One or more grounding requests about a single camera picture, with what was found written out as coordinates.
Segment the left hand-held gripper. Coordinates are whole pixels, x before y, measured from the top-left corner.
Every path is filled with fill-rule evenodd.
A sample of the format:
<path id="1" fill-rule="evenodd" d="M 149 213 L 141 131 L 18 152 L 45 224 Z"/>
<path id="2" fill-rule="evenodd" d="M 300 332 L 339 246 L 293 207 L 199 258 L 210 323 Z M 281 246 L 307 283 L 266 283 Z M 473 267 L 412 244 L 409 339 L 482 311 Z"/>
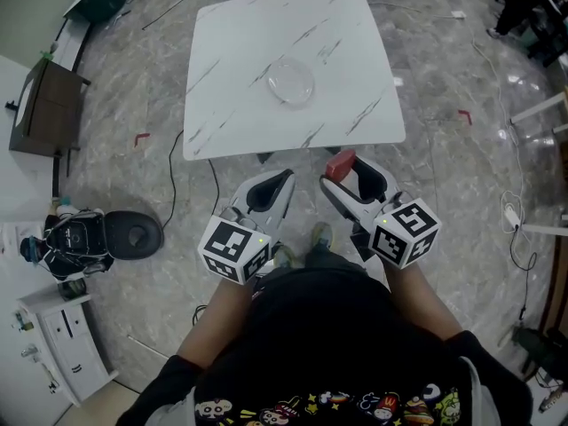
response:
<path id="1" fill-rule="evenodd" d="M 198 253 L 205 268 L 239 285 L 266 275 L 294 185 L 290 169 L 264 172 L 243 182 L 201 237 Z"/>

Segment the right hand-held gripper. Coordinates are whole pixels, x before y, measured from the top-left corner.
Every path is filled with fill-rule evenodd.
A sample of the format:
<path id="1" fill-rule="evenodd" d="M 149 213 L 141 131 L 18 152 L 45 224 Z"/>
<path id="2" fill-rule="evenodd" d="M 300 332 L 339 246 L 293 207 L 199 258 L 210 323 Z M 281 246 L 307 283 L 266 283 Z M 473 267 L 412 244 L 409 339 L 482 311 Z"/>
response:
<path id="1" fill-rule="evenodd" d="M 441 222 L 424 200 L 399 192 L 389 171 L 363 157 L 357 155 L 351 169 L 357 174 L 359 197 L 325 176 L 320 177 L 319 186 L 342 217 L 357 223 L 351 242 L 361 258 L 378 256 L 406 268 L 427 255 Z M 383 203 L 377 214 L 376 201 Z"/>

